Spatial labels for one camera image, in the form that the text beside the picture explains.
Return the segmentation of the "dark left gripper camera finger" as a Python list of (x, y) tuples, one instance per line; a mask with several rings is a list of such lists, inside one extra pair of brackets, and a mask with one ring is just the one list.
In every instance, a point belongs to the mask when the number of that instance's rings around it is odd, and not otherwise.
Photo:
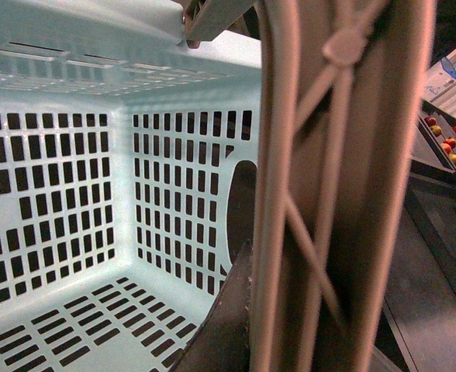
[(248, 371), (253, 242), (242, 245), (206, 319), (173, 371)]

